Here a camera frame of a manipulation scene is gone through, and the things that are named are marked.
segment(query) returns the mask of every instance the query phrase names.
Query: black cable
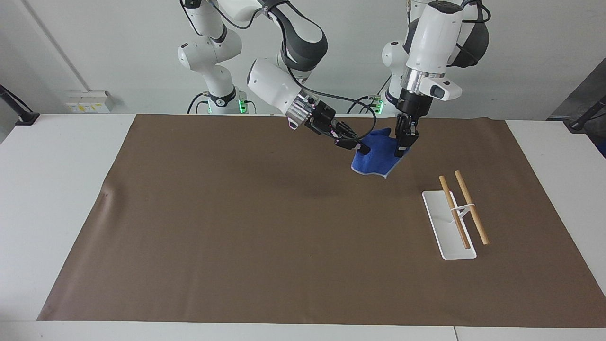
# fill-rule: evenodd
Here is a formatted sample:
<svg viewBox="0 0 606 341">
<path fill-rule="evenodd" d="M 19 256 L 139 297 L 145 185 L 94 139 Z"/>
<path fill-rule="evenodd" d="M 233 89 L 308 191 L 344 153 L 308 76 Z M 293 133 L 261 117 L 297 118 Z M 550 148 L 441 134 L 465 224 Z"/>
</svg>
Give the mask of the black cable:
<svg viewBox="0 0 606 341">
<path fill-rule="evenodd" d="M 347 97 L 343 97 L 343 96 L 331 95 L 329 93 L 324 93 L 324 92 L 312 90 L 312 89 L 304 86 L 303 84 L 301 84 L 299 82 L 299 80 L 295 77 L 295 75 L 293 74 L 293 71 L 289 67 L 287 67 L 287 69 L 288 69 L 288 73 L 290 73 L 290 76 L 293 78 L 293 81 L 295 81 L 295 83 L 298 86 L 300 86 L 301 88 L 303 88 L 303 89 L 305 89 L 305 90 L 307 90 L 309 92 L 313 92 L 313 93 L 315 93 L 317 95 L 320 95 L 320 96 L 326 96 L 326 97 L 334 98 L 334 99 L 341 100 L 341 101 L 348 101 L 348 102 L 353 102 L 354 104 L 359 104 L 359 105 L 367 108 L 368 110 L 370 110 L 370 112 L 373 114 L 373 125 L 372 125 L 372 127 L 365 134 L 363 134 L 360 137 L 356 137 L 356 138 L 336 138 L 333 135 L 325 133 L 326 136 L 331 137 L 334 140 L 339 140 L 339 141 L 359 141 L 359 140 L 365 138 L 366 136 L 368 136 L 375 129 L 375 126 L 377 124 L 377 115 L 375 114 L 375 111 L 368 104 L 364 104 L 364 103 L 360 102 L 359 100 L 354 100 L 353 98 L 347 98 Z"/>
<path fill-rule="evenodd" d="M 257 15 L 257 13 L 261 12 L 261 10 L 263 9 L 263 8 L 257 8 L 253 12 L 253 16 L 250 17 L 250 21 L 248 22 L 248 24 L 246 26 L 240 26 L 240 25 L 235 24 L 233 21 L 231 21 L 230 18 L 228 18 L 225 14 L 223 14 L 221 9 L 219 9 L 219 6 L 215 5 L 214 2 L 210 1 L 209 3 L 217 10 L 217 12 L 219 12 L 219 14 L 223 17 L 223 19 L 225 19 L 227 22 L 229 22 L 233 27 L 236 27 L 237 29 L 241 29 L 241 30 L 245 30 L 245 29 L 249 28 L 253 24 L 253 20 L 255 20 L 255 16 Z"/>
<path fill-rule="evenodd" d="M 351 104 L 351 106 L 349 107 L 349 109 L 347 109 L 347 113 L 351 113 L 351 111 L 353 110 L 353 108 L 354 108 L 356 105 L 358 105 L 358 104 L 357 104 L 357 102 L 360 102 L 360 101 L 362 101 L 362 100 L 369 100 L 369 99 L 370 99 L 370 96 L 362 96 L 362 97 L 358 98 L 358 99 L 356 100 L 356 102 L 352 103 L 352 104 Z"/>
<path fill-rule="evenodd" d="M 255 104 L 255 102 L 253 102 L 253 101 L 244 101 L 244 103 L 252 103 L 253 107 L 255 108 L 255 115 L 257 114 L 257 105 Z"/>
<path fill-rule="evenodd" d="M 376 96 L 379 96 L 381 94 L 381 91 L 383 91 L 383 89 L 385 88 L 387 83 L 389 83 L 390 80 L 391 80 L 391 75 L 389 75 L 389 77 L 387 77 L 387 80 L 385 81 L 385 83 L 383 83 L 383 85 L 381 86 L 379 91 L 377 91 Z M 373 100 L 372 100 L 372 102 L 370 102 L 369 106 L 372 107 L 374 103 L 375 103 L 375 98 L 373 98 Z M 356 105 L 356 103 L 352 104 L 351 107 L 349 108 L 349 110 L 352 110 L 355 105 Z"/>
<path fill-rule="evenodd" d="M 483 11 L 486 12 L 486 19 L 483 20 L 463 20 L 463 22 L 469 22 L 472 24 L 483 24 L 485 22 L 488 22 L 491 18 L 492 18 L 492 13 L 490 13 L 490 11 L 488 10 L 488 7 L 486 7 L 484 5 L 484 3 L 482 3 L 482 0 L 464 0 L 463 3 L 461 3 L 461 7 L 465 7 L 466 5 L 471 4 L 472 2 L 477 2 L 480 7 L 482 8 Z"/>
<path fill-rule="evenodd" d="M 17 95 L 15 95 L 14 93 L 12 93 L 10 90 L 8 90 L 6 87 L 4 88 L 4 90 L 6 90 L 6 92 L 15 99 L 15 101 L 21 103 L 22 106 L 24 106 L 27 110 L 29 110 L 30 112 L 34 112 L 33 110 L 30 109 L 30 107 L 23 102 L 23 100 L 21 100 Z"/>
<path fill-rule="evenodd" d="M 290 8 L 292 8 L 292 10 L 294 10 L 297 14 L 301 15 L 304 19 L 308 20 L 309 22 L 311 22 L 312 24 L 314 24 L 315 26 L 317 26 L 318 28 L 320 28 L 320 26 L 318 26 L 318 24 L 316 24 L 312 20 L 309 20 L 306 16 L 304 16 L 301 12 L 299 12 L 290 2 L 286 2 L 286 4 L 288 4 L 288 6 Z M 280 30 L 282 31 L 282 49 L 284 50 L 284 55 L 287 55 L 287 49 L 286 49 L 286 31 L 284 29 L 284 25 L 282 25 L 282 23 L 280 22 L 280 20 L 278 20 L 278 24 L 280 26 Z M 334 99 L 341 100 L 341 101 L 348 101 L 348 102 L 358 103 L 359 105 L 368 108 L 371 111 L 371 113 L 373 114 L 373 125 L 372 125 L 372 127 L 370 128 L 370 130 L 368 132 L 366 132 L 365 134 L 363 134 L 361 137 L 347 138 L 347 139 L 346 138 L 341 138 L 340 139 L 340 138 L 336 138 L 333 135 L 330 135 L 328 133 L 322 132 L 324 135 L 326 135 L 326 136 L 328 136 L 328 137 L 330 137 L 330 138 L 332 138 L 334 140 L 339 140 L 339 141 L 356 141 L 356 142 L 358 142 L 359 140 L 361 140 L 364 137 L 368 136 L 375 129 L 375 126 L 376 126 L 376 123 L 377 123 L 377 116 L 375 114 L 375 111 L 370 106 L 368 106 L 368 104 L 364 104 L 364 103 L 362 103 L 362 102 L 360 102 L 358 100 L 354 100 L 352 98 L 347 98 L 347 97 L 337 96 L 337 95 L 331 95 L 329 93 L 312 90 L 312 89 L 304 86 L 303 84 L 301 84 L 299 82 L 299 80 L 297 79 L 297 77 L 295 77 L 295 75 L 293 74 L 293 71 L 292 71 L 292 69 L 290 67 L 287 66 L 286 69 L 288 70 L 288 73 L 290 74 L 290 76 L 293 79 L 293 81 L 295 81 L 295 83 L 298 86 L 300 86 L 302 89 L 305 89 L 305 90 L 307 90 L 307 91 L 309 91 L 311 93 L 315 93 L 315 94 L 320 95 L 320 96 L 330 97 L 330 98 L 334 98 Z"/>
<path fill-rule="evenodd" d="M 201 92 L 199 94 L 197 94 L 193 100 L 191 100 L 190 106 L 187 108 L 187 113 L 191 113 L 191 108 L 193 107 L 193 104 L 196 102 L 196 100 L 202 96 L 204 96 L 205 92 Z"/>
<path fill-rule="evenodd" d="M 208 104 L 208 101 L 201 101 L 201 102 L 198 102 L 198 103 L 196 104 L 196 113 L 198 113 L 198 107 L 199 107 L 199 106 L 200 106 L 200 104 L 202 104 L 202 103 L 204 103 L 204 104 Z"/>
</svg>

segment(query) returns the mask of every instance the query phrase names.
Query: green indicator light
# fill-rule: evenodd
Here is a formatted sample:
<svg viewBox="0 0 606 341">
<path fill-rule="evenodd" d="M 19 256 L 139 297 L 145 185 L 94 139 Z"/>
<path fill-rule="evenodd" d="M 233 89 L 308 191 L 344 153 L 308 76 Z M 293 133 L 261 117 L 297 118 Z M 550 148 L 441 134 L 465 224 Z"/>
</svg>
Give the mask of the green indicator light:
<svg viewBox="0 0 606 341">
<path fill-rule="evenodd" d="M 380 114 L 381 112 L 383 112 L 384 106 L 385 106 L 385 102 L 383 102 L 383 100 L 377 101 L 377 104 L 375 104 L 375 113 Z"/>
<path fill-rule="evenodd" d="M 239 100 L 238 104 L 240 104 L 240 113 L 246 113 L 246 103 L 243 100 Z"/>
</svg>

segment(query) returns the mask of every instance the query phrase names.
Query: white wall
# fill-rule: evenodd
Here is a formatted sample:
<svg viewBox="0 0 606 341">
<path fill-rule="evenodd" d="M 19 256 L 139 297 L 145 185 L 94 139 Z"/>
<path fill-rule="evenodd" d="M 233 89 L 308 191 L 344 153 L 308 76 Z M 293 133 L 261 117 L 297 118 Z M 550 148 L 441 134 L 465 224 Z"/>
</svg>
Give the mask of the white wall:
<svg viewBox="0 0 606 341">
<path fill-rule="evenodd" d="M 184 112 L 205 90 L 197 73 L 184 69 L 176 49 L 196 35 L 179 0 L 2 0 L 0 82 L 34 110 L 61 112 L 61 96 L 81 85 L 57 55 L 48 52 L 21 1 L 31 5 L 65 55 L 93 90 L 108 90 L 116 112 Z M 326 32 L 330 49 L 308 86 L 359 97 L 378 90 L 388 76 L 381 63 L 386 42 L 403 39 L 404 0 L 293 0 Z M 436 103 L 431 116 L 543 120 L 606 56 L 604 0 L 485 0 L 489 50 L 476 67 L 453 69 L 464 89 L 450 103 Z M 261 17 L 238 31 L 243 53 L 223 63 L 236 85 L 255 58 L 278 51 L 279 30 Z M 261 112 L 276 109 L 255 100 Z M 328 102 L 338 111 L 347 103 Z"/>
</svg>

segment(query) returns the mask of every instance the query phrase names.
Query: white table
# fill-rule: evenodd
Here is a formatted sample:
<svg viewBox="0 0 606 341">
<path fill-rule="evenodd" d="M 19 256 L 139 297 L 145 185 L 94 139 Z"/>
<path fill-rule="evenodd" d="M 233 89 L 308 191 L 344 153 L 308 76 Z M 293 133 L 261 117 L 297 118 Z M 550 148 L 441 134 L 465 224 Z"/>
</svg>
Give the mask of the white table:
<svg viewBox="0 0 606 341">
<path fill-rule="evenodd" d="M 43 115 L 0 145 L 0 340 L 606 340 L 606 329 L 36 322 L 134 117 Z M 508 124 L 606 291 L 606 160 L 561 123 Z"/>
</svg>

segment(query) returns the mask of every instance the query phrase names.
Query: electrical outlet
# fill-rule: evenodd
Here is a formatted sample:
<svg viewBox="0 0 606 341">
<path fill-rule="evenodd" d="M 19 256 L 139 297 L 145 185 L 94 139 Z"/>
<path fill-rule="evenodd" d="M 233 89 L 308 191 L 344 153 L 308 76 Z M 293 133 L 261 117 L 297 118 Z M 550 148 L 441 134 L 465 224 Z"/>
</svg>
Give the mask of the electrical outlet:
<svg viewBox="0 0 606 341">
<path fill-rule="evenodd" d="M 68 92 L 65 105 L 71 112 L 110 113 L 113 101 L 107 91 Z"/>
</svg>

